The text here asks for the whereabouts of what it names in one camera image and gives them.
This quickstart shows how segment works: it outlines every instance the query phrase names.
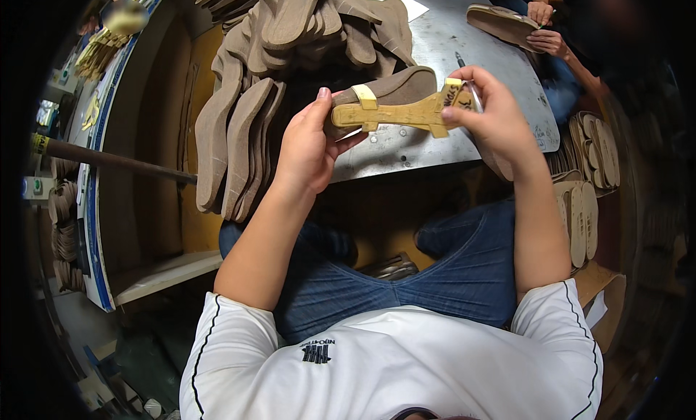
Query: cardboard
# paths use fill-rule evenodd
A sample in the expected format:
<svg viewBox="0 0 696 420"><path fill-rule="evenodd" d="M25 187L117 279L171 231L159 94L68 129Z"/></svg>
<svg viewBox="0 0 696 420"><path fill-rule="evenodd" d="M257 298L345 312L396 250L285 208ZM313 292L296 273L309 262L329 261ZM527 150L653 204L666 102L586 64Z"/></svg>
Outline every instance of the cardboard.
<svg viewBox="0 0 696 420"><path fill-rule="evenodd" d="M590 260L584 268L576 272L573 278L578 288L578 300L582 308L585 308L585 305L599 292L604 291L607 311L591 330L599 349L602 353L606 353L613 342L624 309L626 276L603 268Z"/></svg>

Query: hand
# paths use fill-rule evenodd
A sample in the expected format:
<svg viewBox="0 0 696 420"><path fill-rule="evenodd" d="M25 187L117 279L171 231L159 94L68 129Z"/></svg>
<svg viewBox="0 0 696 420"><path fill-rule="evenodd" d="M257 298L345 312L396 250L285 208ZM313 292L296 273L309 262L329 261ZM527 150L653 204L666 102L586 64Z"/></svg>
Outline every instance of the hand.
<svg viewBox="0 0 696 420"><path fill-rule="evenodd" d="M460 67L449 75L452 78L473 80L482 90L484 112L445 107L442 119L448 125L463 125L492 152L518 166L529 154L541 154L529 124L506 85L478 66Z"/></svg>
<svg viewBox="0 0 696 420"><path fill-rule="evenodd" d="M324 134L324 120L331 110L331 91L319 89L317 100L293 116L285 129L274 184L290 192L312 196L326 189L336 157L365 140L368 133L333 141Z"/></svg>
<svg viewBox="0 0 696 420"><path fill-rule="evenodd" d="M552 15L553 6L550 4L543 1L530 1L527 4L527 16L540 26L553 25L551 21Z"/></svg>
<svg viewBox="0 0 696 420"><path fill-rule="evenodd" d="M537 50L549 53L551 56L564 59L568 55L568 45L561 37L561 33L551 30L535 30L527 36L527 42Z"/></svg>

